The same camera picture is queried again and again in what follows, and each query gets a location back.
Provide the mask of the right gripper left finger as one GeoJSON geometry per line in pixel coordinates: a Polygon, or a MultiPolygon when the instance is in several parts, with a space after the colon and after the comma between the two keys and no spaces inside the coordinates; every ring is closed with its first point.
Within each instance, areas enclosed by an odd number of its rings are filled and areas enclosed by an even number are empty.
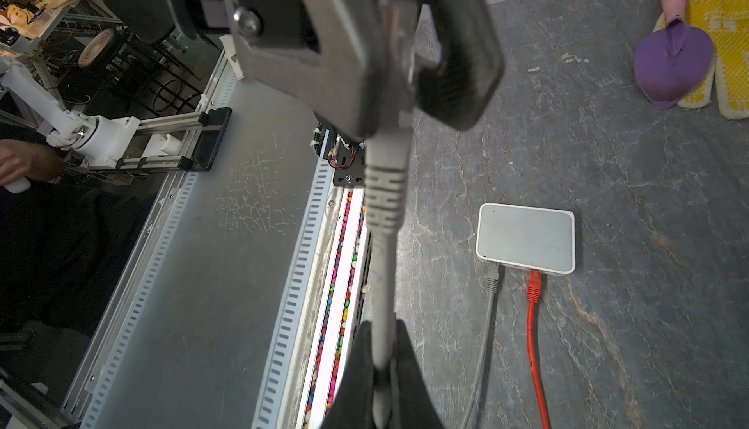
{"type": "Polygon", "coordinates": [[[364,321],[352,343],[343,379],[333,405],[323,420],[323,429],[374,428],[373,394],[375,366],[372,357],[372,323],[364,321]]]}

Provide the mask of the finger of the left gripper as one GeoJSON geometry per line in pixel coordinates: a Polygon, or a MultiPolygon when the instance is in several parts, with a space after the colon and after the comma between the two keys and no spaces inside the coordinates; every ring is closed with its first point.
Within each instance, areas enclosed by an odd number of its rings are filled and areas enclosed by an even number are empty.
{"type": "Polygon", "coordinates": [[[425,0],[431,10],[440,60],[420,59],[417,107],[466,132],[481,119],[499,86],[504,58],[486,0],[425,0]]]}

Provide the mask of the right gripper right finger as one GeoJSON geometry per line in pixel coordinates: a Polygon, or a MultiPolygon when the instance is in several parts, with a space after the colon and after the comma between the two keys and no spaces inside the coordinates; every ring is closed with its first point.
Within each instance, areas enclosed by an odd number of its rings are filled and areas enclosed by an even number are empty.
{"type": "Polygon", "coordinates": [[[413,343],[402,320],[396,321],[391,380],[391,428],[444,428],[429,397],[413,343]]]}

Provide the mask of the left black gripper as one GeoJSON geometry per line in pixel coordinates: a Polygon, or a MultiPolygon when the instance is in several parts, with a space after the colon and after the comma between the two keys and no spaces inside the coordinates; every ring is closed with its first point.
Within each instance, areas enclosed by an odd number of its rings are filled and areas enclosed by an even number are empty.
{"type": "MultiPolygon", "coordinates": [[[[227,34],[241,67],[298,99],[345,136],[361,141],[400,114],[391,21],[382,0],[167,0],[181,29],[227,34]]],[[[431,10],[419,9],[417,36],[441,52],[431,10]]]]}

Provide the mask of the white network switch box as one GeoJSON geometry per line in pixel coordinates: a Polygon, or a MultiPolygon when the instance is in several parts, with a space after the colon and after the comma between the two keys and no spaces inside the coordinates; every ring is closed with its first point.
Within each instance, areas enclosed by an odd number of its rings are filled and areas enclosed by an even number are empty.
{"type": "Polygon", "coordinates": [[[577,268],[575,215],[568,210],[486,203],[476,255],[504,266],[566,276],[577,268]]]}

